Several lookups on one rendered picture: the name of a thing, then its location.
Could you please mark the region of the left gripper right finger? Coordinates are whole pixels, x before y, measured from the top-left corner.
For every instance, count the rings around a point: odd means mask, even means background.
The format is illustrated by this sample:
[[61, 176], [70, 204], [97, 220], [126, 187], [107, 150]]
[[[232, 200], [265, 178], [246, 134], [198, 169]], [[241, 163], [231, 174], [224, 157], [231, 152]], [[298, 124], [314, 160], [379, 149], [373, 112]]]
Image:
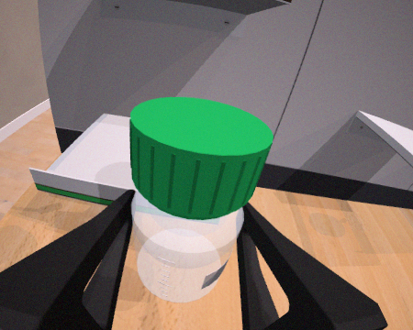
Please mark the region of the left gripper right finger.
[[[242, 330], [388, 327], [377, 302], [280, 233], [249, 202], [243, 212], [237, 238]], [[256, 247], [289, 301], [282, 317], [262, 275]]]

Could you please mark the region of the white bottle with green cap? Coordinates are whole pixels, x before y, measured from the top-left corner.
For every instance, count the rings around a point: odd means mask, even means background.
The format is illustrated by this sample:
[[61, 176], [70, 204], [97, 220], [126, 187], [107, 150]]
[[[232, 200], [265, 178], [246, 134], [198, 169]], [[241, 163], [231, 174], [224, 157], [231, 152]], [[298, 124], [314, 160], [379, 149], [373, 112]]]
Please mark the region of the white bottle with green cap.
[[132, 109], [129, 143], [140, 280], [164, 301], [199, 300], [228, 263], [273, 132], [228, 104], [163, 97]]

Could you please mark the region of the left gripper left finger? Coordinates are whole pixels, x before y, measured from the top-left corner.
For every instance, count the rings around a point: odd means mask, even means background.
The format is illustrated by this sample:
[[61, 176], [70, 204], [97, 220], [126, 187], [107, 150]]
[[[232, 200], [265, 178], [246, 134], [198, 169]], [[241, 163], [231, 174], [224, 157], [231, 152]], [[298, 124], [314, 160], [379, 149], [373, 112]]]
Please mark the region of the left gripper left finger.
[[134, 194], [0, 272], [0, 329], [112, 330]]

